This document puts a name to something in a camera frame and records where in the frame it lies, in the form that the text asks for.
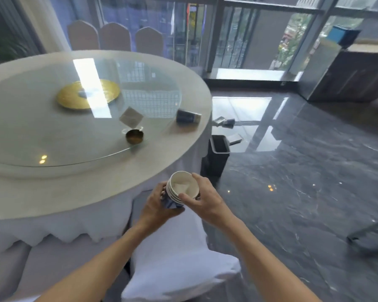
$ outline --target round dining table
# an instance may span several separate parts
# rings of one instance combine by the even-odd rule
[[[178,109],[200,122],[176,123]],[[211,112],[201,77],[159,56],[72,51],[0,64],[0,250],[49,234],[120,235],[138,194],[200,171]]]

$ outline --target trash can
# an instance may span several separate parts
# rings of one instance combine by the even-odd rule
[[[207,174],[221,177],[225,163],[230,156],[230,145],[227,138],[221,135],[212,136],[207,152]]]

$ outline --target dark marble floor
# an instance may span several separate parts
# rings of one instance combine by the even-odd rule
[[[277,92],[213,97],[213,117],[237,121],[213,134],[244,138],[216,182],[227,205],[323,301],[378,301],[378,234],[346,242],[378,221],[378,110]],[[205,228],[211,249],[238,256]],[[243,269],[196,300],[262,298]]]

